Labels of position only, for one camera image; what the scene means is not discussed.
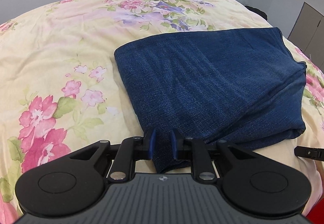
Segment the silver screw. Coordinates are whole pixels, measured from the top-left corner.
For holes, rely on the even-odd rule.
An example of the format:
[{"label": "silver screw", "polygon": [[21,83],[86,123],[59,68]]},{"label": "silver screw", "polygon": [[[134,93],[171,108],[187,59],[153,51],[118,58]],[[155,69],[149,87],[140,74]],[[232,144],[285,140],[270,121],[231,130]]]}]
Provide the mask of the silver screw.
[{"label": "silver screw", "polygon": [[117,172],[111,173],[110,177],[113,180],[122,180],[122,179],[124,179],[126,177],[126,174],[124,172],[117,171]]},{"label": "silver screw", "polygon": [[202,172],[200,173],[199,178],[202,180],[213,180],[215,178],[215,174],[211,172]]}]

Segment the floral bedsheet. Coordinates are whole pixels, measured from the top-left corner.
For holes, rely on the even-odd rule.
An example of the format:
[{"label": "floral bedsheet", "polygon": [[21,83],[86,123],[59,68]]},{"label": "floral bedsheet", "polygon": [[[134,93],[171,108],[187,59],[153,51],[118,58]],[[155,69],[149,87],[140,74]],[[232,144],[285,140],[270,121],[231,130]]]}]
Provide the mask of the floral bedsheet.
[{"label": "floral bedsheet", "polygon": [[[100,139],[142,135],[114,60],[118,47],[160,33],[262,27],[270,25],[235,0],[63,0],[0,25],[0,223],[21,215],[14,186],[22,173]],[[284,41],[307,62],[307,129],[257,152],[309,178],[306,215],[322,196],[323,163],[293,150],[324,148],[324,76]],[[136,169],[154,172],[151,162]]]}]

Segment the blue denim jeans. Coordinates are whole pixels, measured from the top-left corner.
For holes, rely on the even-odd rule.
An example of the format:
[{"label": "blue denim jeans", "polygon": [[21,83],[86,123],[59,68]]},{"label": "blue denim jeans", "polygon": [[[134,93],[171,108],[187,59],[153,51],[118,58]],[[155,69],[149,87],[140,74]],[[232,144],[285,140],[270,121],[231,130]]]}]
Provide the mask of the blue denim jeans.
[{"label": "blue denim jeans", "polygon": [[305,130],[306,64],[278,28],[161,34],[121,46],[115,59],[143,131],[158,131],[157,172],[188,165],[173,160],[172,128],[251,150]]}]

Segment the beige door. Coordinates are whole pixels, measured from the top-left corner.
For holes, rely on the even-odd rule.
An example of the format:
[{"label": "beige door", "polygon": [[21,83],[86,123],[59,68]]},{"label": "beige door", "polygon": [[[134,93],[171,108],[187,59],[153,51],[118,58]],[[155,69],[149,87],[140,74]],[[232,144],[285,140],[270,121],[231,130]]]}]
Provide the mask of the beige door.
[{"label": "beige door", "polygon": [[324,17],[322,17],[314,36],[305,50],[305,55],[322,71],[324,69]]},{"label": "beige door", "polygon": [[304,3],[288,40],[305,52],[322,17],[323,16],[309,4]]}]

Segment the red object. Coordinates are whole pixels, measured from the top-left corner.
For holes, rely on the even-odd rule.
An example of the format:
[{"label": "red object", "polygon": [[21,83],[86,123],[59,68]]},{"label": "red object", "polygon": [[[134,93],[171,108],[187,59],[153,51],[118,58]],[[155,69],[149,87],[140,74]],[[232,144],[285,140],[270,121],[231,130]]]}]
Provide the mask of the red object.
[{"label": "red object", "polygon": [[324,224],[324,199],[312,208],[306,218],[314,224]]}]

